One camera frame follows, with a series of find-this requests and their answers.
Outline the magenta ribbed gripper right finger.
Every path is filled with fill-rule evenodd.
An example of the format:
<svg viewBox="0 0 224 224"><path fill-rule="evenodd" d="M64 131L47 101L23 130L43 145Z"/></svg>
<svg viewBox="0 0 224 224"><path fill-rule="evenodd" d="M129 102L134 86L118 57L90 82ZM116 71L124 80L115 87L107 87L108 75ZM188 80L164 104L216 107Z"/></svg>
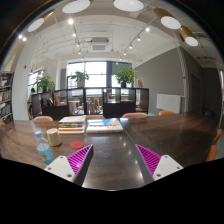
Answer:
<svg viewBox="0 0 224 224"><path fill-rule="evenodd" d="M146 184L182 169L182 166L169 155L160 156L140 145L136 145L136 148L136 158Z"/></svg>

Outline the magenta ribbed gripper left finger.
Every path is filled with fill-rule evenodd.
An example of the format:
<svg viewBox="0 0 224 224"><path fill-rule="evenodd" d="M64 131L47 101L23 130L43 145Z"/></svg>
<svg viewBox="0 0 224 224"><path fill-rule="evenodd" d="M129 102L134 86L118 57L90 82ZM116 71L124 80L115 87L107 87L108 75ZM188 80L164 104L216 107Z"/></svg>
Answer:
<svg viewBox="0 0 224 224"><path fill-rule="evenodd" d="M93 154L93 145L88 145L68 157L60 155L45 168L45 171L81 186Z"/></svg>

